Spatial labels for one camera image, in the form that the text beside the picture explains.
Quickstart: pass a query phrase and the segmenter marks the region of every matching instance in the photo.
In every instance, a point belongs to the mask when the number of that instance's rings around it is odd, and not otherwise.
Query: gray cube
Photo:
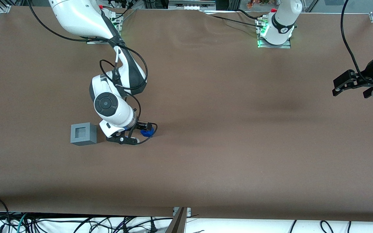
[[[90,122],[71,125],[70,143],[77,146],[96,144],[96,126]]]

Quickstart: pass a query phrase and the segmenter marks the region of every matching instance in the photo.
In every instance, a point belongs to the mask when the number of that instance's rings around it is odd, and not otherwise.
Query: blue object
[[[150,136],[152,136],[152,134],[155,132],[155,129],[152,127],[152,129],[151,130],[144,130],[144,129],[142,129],[141,130],[141,134],[144,136],[144,137],[150,137]]]

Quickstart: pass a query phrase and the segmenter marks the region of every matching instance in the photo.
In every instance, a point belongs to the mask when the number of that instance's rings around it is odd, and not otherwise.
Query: brown table surface
[[[71,36],[49,7],[35,11]],[[75,146],[70,125],[101,120],[88,86],[114,51],[12,7],[0,15],[0,198],[13,211],[373,221],[373,99],[332,96],[354,68],[339,21],[302,14],[291,49],[265,49],[246,25],[139,10],[122,35],[148,64],[137,97],[157,135],[121,146],[98,130],[101,143]],[[345,31],[364,68],[373,24],[346,15]]]

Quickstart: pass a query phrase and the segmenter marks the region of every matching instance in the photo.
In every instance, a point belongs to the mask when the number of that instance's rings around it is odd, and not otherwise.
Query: teal cable
[[[21,219],[19,220],[19,222],[18,222],[18,228],[17,228],[17,233],[19,233],[19,229],[21,228],[21,223],[22,223],[22,221],[24,221],[24,218],[25,218],[26,215],[27,215],[27,213],[25,213],[25,214],[21,217]]]

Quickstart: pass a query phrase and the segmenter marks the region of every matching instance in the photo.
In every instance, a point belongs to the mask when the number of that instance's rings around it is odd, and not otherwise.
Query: white floor
[[[104,218],[95,218],[94,221],[101,221]],[[84,218],[73,218],[73,220],[84,220]],[[117,226],[123,218],[111,218],[113,226]],[[150,220],[149,217],[139,217],[133,220],[129,226]],[[211,219],[211,218],[189,218],[187,220],[185,233],[289,233],[292,220],[250,220],[250,219]],[[346,233],[348,222],[346,221],[328,221],[333,228],[334,233]],[[170,220],[155,221],[157,229],[164,230],[170,223]],[[78,226],[78,223],[52,223],[42,222],[39,224],[48,233],[72,233]],[[150,224],[145,224],[144,227],[150,228]],[[90,224],[84,224],[77,233],[89,232]],[[93,233],[107,233],[108,229],[99,227]],[[351,233],[373,233],[373,222],[353,222],[351,225]],[[147,233],[143,228],[131,230],[131,233]],[[304,221],[298,220],[293,233],[322,233],[320,229],[320,221]]]

